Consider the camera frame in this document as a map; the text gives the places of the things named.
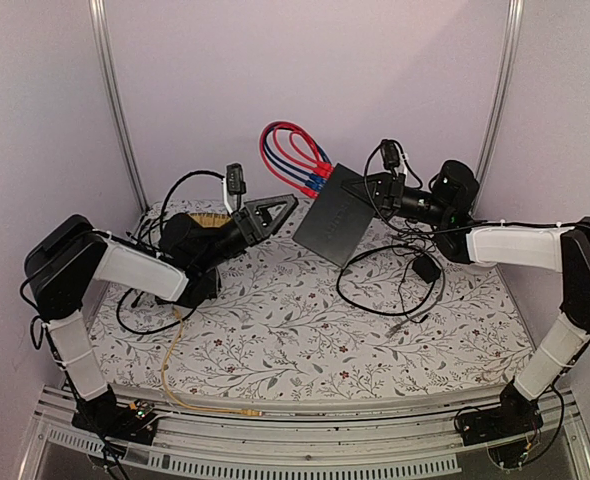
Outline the black network switch box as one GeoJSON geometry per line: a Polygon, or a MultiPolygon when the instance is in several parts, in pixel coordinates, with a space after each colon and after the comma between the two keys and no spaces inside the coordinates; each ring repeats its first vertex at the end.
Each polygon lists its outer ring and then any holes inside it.
{"type": "Polygon", "coordinates": [[[343,188],[345,181],[361,179],[353,170],[337,164],[295,231],[293,240],[332,264],[344,267],[374,216],[369,204],[343,188]]]}

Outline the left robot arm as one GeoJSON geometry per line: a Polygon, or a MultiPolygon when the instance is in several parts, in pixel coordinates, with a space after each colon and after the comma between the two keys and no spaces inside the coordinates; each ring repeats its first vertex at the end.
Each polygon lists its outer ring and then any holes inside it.
{"type": "Polygon", "coordinates": [[[86,419],[101,433],[116,433],[124,415],[103,396],[110,387],[89,337],[93,317],[84,304],[99,306],[106,296],[96,289],[119,285],[195,309],[218,296],[220,265],[278,233],[297,205],[291,194],[251,200],[219,227],[178,213],[163,225],[155,247],[97,229],[74,214],[27,254],[20,294],[44,324],[56,362],[88,401],[86,419]]]}

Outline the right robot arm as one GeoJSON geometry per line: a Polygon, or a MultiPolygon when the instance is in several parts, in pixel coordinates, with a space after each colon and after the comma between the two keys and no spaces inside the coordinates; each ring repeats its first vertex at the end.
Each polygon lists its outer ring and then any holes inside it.
{"type": "Polygon", "coordinates": [[[427,225],[451,262],[501,271],[535,349],[502,389],[498,407],[462,415],[459,428],[512,436],[541,426],[540,397],[590,345],[590,215],[556,223],[476,219],[470,213],[479,189],[475,176],[449,166],[428,189],[410,188],[394,172],[342,186],[384,222],[399,216],[427,225]]]}

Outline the black ethernet cable teal boot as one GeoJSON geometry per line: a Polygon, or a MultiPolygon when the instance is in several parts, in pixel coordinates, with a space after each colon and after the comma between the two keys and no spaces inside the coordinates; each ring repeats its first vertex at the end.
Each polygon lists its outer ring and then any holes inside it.
{"type": "Polygon", "coordinates": [[[440,278],[425,283],[411,268],[422,255],[436,259],[420,245],[393,243],[358,253],[341,267],[337,295],[348,305],[374,315],[417,322],[436,297],[440,278]]]}

